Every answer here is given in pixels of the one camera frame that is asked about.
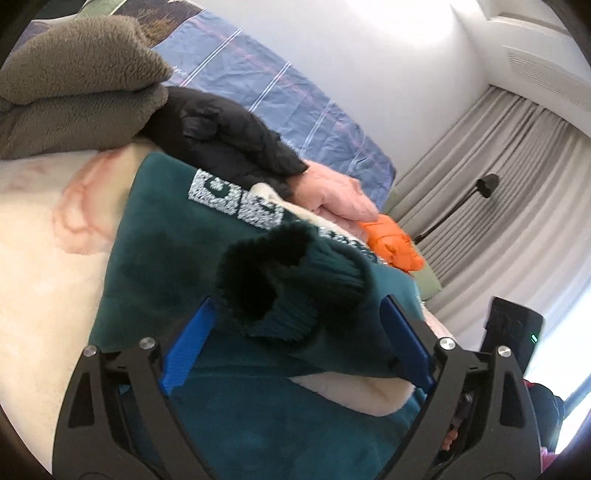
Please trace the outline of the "dark green fleece sweatshirt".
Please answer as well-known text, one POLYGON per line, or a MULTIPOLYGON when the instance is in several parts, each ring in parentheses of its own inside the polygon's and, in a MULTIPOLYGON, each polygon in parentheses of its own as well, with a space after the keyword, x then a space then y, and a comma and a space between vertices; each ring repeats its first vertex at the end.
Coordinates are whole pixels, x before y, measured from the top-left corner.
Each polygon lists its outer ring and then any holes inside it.
POLYGON ((214 479, 381 479, 426 396, 380 318, 424 320, 406 273, 356 241, 161 154, 139 168, 90 334, 105 353, 215 323, 171 410, 214 479))

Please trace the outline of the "grey pleated curtain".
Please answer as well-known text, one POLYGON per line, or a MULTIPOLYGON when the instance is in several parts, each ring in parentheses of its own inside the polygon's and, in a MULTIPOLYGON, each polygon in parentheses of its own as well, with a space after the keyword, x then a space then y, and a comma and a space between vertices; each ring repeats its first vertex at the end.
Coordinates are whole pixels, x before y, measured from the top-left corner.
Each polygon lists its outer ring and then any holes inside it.
POLYGON ((465 346, 481 341, 493 297, 525 305, 554 329, 590 283, 590 140, 548 109, 490 88, 396 184, 392 217, 410 235, 442 218, 420 243, 443 290, 429 310, 465 346))

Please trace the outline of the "light green pillow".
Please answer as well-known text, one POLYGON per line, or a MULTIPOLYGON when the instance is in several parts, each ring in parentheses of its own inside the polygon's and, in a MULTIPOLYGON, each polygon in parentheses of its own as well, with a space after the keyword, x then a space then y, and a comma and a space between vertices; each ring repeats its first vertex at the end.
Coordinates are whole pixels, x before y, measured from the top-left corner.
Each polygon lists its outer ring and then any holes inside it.
MULTIPOLYGON (((388 198, 383 208, 384 214, 392 216, 392 211, 396 206, 397 202, 398 193, 396 191, 396 187, 391 186, 388 198)), ((437 278, 435 272, 433 271, 428 262, 425 262, 424 268, 422 270, 413 272, 412 276, 414 277, 418 285, 421 298, 424 302, 435 297, 439 292, 443 290, 443 287, 439 279, 437 278)))

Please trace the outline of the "black floor lamp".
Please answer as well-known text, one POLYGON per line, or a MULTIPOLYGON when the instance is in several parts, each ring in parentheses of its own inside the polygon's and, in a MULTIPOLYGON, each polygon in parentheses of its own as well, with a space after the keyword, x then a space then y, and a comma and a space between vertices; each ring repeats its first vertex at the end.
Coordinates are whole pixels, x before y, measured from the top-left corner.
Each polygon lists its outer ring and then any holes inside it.
POLYGON ((484 175, 483 177, 479 178, 474 184, 474 186, 459 201, 457 201, 442 218, 440 218, 426 231, 417 235, 413 239, 414 243, 416 245, 419 245, 421 242, 423 242, 432 233, 439 229, 448 219, 452 217, 453 214, 455 214, 460 208, 462 208, 475 195, 480 195, 482 198, 485 199, 490 198, 499 186, 499 184, 500 176, 496 173, 488 173, 487 175, 484 175))

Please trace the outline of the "orange puffer jacket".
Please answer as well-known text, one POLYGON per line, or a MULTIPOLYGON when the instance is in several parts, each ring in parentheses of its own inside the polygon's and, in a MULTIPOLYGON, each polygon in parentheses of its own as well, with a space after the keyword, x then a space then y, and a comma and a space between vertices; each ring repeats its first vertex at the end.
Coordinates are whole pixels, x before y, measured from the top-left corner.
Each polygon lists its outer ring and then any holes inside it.
POLYGON ((367 246, 388 265, 404 272, 416 272, 425 267, 412 238, 391 217, 380 214, 374 222, 360 222, 367 246))

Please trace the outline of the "pink quilted jacket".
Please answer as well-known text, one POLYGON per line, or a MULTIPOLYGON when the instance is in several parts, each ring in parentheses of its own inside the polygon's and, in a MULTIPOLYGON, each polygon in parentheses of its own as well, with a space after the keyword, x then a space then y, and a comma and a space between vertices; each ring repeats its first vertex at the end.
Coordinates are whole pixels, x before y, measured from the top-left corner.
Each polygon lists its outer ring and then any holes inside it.
POLYGON ((314 212, 324 209, 346 220, 377 219, 379 210, 359 180, 314 161, 305 161, 305 165, 304 173, 287 178, 294 204, 314 212))

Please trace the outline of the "cream pink fleece blanket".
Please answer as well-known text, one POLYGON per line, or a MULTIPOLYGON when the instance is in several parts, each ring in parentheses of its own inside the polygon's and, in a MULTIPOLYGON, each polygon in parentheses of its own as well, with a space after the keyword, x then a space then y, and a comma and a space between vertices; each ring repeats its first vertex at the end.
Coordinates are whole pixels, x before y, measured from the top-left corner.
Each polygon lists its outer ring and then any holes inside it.
POLYGON ((155 149, 136 141, 1 164, 1 405, 45 468, 129 190, 155 149))

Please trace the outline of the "white air conditioner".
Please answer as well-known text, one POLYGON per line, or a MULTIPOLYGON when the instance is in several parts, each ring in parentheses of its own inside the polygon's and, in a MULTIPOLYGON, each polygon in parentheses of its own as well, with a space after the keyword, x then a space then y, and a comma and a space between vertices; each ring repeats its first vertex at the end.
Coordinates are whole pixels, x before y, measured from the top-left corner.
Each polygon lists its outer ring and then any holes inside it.
POLYGON ((590 65, 541 1, 478 1, 466 24, 488 82, 590 132, 590 65))

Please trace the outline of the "black puffer jacket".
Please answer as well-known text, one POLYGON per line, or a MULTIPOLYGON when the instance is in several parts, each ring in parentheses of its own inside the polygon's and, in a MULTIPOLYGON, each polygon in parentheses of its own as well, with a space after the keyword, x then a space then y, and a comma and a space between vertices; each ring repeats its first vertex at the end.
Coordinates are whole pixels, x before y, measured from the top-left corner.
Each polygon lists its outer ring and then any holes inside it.
POLYGON ((245 190, 269 184, 283 199, 293 196, 287 179, 308 169, 255 114, 200 90, 170 87, 166 103, 139 135, 167 155, 245 190))

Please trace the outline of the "olive brown fleece garment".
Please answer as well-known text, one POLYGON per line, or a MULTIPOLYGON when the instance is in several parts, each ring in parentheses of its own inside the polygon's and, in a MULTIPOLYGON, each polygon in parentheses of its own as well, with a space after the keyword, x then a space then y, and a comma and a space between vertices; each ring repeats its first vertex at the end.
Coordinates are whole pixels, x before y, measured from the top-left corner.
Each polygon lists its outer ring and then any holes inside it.
POLYGON ((166 103, 172 73, 132 17, 52 27, 1 68, 1 157, 125 146, 166 103))

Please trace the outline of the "blue plaid quilt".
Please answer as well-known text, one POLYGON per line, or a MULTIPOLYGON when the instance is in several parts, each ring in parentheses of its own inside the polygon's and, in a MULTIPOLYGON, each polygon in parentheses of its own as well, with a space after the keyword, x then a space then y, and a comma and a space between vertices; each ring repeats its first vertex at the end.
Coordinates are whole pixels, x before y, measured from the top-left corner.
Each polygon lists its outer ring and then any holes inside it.
POLYGON ((159 44, 140 26, 151 49, 172 67, 167 93, 185 87, 235 101, 279 133, 301 161, 359 180, 367 197, 384 205, 396 175, 391 160, 290 62, 208 12, 186 19, 159 44))

